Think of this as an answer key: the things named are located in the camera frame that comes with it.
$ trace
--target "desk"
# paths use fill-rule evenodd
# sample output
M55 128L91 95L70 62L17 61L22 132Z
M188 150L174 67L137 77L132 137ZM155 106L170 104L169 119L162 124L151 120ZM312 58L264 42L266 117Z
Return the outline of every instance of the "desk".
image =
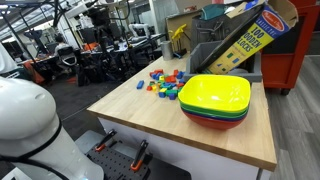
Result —
M185 70L181 60L157 61L140 71L88 110L99 117L106 130L114 128L126 143L146 139L155 157L189 171L195 180L269 179L276 167L268 105L262 83L252 84L250 110L236 128L219 131L189 120L179 102L137 90L140 80L151 80L149 72Z

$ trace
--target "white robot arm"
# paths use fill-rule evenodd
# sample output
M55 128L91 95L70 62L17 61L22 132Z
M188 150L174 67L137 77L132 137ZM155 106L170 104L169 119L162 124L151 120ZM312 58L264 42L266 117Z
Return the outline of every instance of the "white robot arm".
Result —
M61 126L48 91L29 81L0 77L0 99L0 160L40 149L27 159L51 167L70 180L103 179L102 168L81 153ZM60 179L35 166L14 165L34 180Z
M136 29L144 29L144 32L146 33L146 36L149 37L150 36L150 31L149 31L149 25L148 24L130 24L129 25L129 29L131 30L131 32L133 33L134 37L138 37L137 32L134 30L134 28Z

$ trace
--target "green bowl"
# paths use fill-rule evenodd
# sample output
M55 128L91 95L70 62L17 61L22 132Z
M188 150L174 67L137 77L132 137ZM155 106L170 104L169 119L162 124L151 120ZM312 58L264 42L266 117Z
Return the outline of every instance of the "green bowl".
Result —
M226 115L226 114L213 114L213 113L207 113L207 112L199 112L199 111L195 111L193 109L184 107L182 104L180 104L181 108L183 110L187 110L190 111L191 113L195 113L195 114L199 114L199 115L205 115L205 116L215 116L215 117L221 117L221 118L227 118L227 119L238 119L241 118L243 116L245 116L248 112L249 109L246 109L243 113L239 114L239 115Z
M202 113L202 114L206 114L206 113L213 114L216 116L228 116L228 117L240 116L240 115L243 115L244 112L248 111L248 108L249 108L249 106L248 106L246 109L244 109L241 112L231 113L231 112L215 111L215 110L200 108L200 107L196 107L196 106L191 106L191 105L188 105L188 104L181 102L180 100L179 100L179 102L180 102L181 107L192 110L193 112Z

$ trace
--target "plastic bowl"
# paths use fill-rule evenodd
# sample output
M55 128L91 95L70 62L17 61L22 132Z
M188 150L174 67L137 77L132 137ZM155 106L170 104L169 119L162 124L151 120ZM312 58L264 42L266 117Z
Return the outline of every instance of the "plastic bowl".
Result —
M250 101L250 83L237 76L197 75L178 94L179 100L199 108L243 112Z
M188 111L186 109L181 108L182 111L195 115L195 116L200 116L200 117L204 117L204 118L210 118L210 119L214 119L214 120L220 120L220 121L229 121L229 122L234 122L234 121L239 121L242 120L243 118L245 118L247 116L247 112L243 115L243 116L239 116L236 118L226 118L226 117L219 117L219 116L211 116L211 115L206 115L206 114L200 114L197 112L192 112L192 111Z
M189 109L193 112L198 112L201 114L211 114L211 115L215 115L215 116L226 116L226 117L234 117L234 116L241 116L243 115L243 113L245 113L246 111L248 111L247 107L244 111L242 112L223 112L223 111L215 111L215 110L210 110L210 109L204 109L204 108L199 108L199 107L195 107L195 106L190 106L187 104L184 104L183 102L180 101L180 106L184 107L186 109Z
M213 128L213 129L220 129L220 130L227 130L227 129L234 128L234 127L238 126L240 123L242 123L242 121L245 119L245 118L243 118L242 120L239 120L239 121L228 122L228 121L219 121L219 120L204 118L204 117L200 117L200 116L195 116L195 115L189 114L184 111L183 111L183 113L190 120L192 120L193 122L195 122L201 126L205 126L205 127Z

